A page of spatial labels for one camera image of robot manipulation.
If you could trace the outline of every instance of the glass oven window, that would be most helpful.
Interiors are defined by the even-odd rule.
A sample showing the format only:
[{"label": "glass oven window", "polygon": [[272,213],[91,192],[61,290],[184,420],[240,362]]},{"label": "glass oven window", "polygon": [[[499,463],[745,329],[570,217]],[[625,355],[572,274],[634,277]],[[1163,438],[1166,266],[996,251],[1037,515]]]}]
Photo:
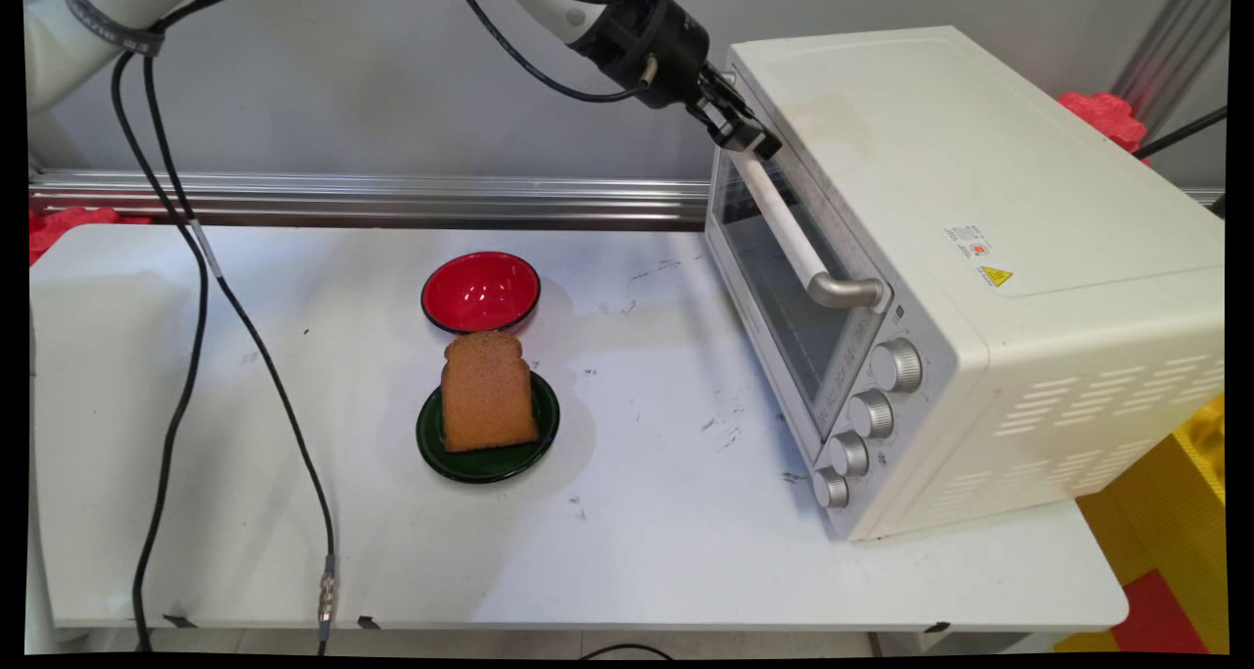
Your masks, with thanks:
[{"label": "glass oven window", "polygon": [[[838,280],[849,279],[845,266],[824,238],[810,212],[798,200],[782,169],[774,162],[765,162],[762,166],[831,276]],[[838,387],[831,370],[838,365],[836,354],[849,328],[850,310],[820,306],[810,299],[756,201],[726,157],[720,159],[715,201],[714,215],[722,235],[766,320],[771,338],[806,400],[815,425],[825,437],[838,408],[823,407],[821,403],[843,400],[846,394],[831,392]]]}]

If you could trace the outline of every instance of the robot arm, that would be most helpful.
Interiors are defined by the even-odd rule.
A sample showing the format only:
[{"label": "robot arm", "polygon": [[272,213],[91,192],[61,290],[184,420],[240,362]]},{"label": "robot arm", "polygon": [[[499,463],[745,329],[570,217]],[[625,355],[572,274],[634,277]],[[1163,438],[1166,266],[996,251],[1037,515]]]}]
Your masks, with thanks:
[{"label": "robot arm", "polygon": [[[140,31],[183,0],[83,1],[117,25]],[[624,89],[650,79],[636,94],[650,108],[682,103],[715,143],[730,151],[751,151],[761,159],[779,151],[780,141],[707,62],[705,28],[673,0],[515,1]],[[25,10],[24,23],[28,113],[66,97],[122,49],[117,35],[76,14],[71,0],[39,0]]]}]

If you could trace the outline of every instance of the gray wall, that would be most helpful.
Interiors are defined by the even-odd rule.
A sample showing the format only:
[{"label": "gray wall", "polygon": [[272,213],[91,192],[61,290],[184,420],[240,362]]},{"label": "gray wall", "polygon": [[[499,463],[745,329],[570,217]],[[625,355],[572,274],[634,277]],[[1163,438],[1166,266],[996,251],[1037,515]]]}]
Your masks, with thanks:
[{"label": "gray wall", "polygon": [[[515,4],[480,1],[556,79],[613,90]],[[740,40],[952,24],[1053,97],[1110,89],[1166,3],[677,1],[710,30],[717,62]],[[139,114],[135,67],[125,98]],[[186,171],[709,176],[710,142],[683,110],[561,97],[461,0],[231,0],[174,28],[157,77]],[[30,117],[31,151],[48,167],[134,168],[108,98],[102,72]]]}]

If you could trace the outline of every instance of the oven door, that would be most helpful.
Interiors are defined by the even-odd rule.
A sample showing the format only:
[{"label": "oven door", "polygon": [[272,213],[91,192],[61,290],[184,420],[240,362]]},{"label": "oven door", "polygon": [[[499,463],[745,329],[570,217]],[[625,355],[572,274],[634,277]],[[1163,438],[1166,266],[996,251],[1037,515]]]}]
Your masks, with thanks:
[{"label": "oven door", "polygon": [[706,235],[789,424],[814,462],[889,287],[788,146],[717,152]]}]

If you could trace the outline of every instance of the yellow panel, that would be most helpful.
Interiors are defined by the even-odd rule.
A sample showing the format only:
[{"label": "yellow panel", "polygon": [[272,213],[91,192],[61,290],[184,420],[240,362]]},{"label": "yellow panel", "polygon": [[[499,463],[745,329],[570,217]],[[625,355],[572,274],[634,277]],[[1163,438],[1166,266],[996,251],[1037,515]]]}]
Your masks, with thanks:
[{"label": "yellow panel", "polygon": [[1150,554],[1110,488],[1078,497],[1076,505],[1115,571],[1119,585],[1125,586],[1154,570]]},{"label": "yellow panel", "polygon": [[1119,651],[1115,635],[1106,633],[1080,633],[1053,645],[1053,651]]},{"label": "yellow panel", "polygon": [[1215,654],[1229,651],[1223,407],[1220,395],[1105,491]]}]

